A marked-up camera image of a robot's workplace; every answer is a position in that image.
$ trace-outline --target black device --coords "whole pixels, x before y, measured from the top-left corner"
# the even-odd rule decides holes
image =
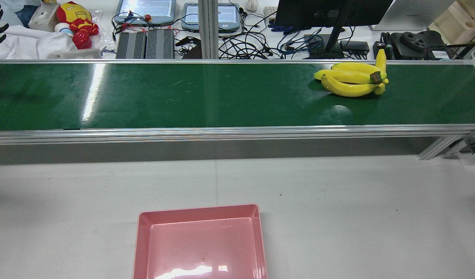
[[[393,0],[280,0],[275,25],[294,27],[333,27],[324,47],[328,58],[336,48],[342,26],[378,24]]]
[[[397,60],[440,60],[453,56],[436,31],[392,33],[390,38]]]

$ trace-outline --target plastic tray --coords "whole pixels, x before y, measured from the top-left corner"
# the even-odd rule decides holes
[[[267,279],[257,205],[142,212],[134,279]]]

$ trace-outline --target banana bunch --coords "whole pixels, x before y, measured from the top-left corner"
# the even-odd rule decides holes
[[[334,94],[344,97],[359,97],[370,92],[381,95],[389,82],[386,72],[387,57],[379,50],[375,65],[341,62],[331,69],[317,71],[313,77],[322,81],[322,85]]]

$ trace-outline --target monitor stand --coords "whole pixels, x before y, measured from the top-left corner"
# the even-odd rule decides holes
[[[344,58],[344,53],[340,47],[338,42],[335,42],[335,45],[332,49],[332,52],[328,55],[325,52],[325,45],[330,39],[329,34],[318,34],[318,36],[324,39],[324,43],[322,46],[321,40],[317,36],[311,37],[311,35],[304,35],[304,39],[308,40],[308,52],[310,53],[310,57],[307,59],[342,59]]]

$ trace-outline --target white cloth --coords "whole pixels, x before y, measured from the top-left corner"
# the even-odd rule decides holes
[[[41,0],[0,0],[0,4],[7,5],[12,12],[18,12],[24,8],[24,5],[41,5]]]
[[[49,59],[51,53],[75,51],[71,37],[65,33],[31,30],[21,25],[6,31],[0,44],[0,59]]]

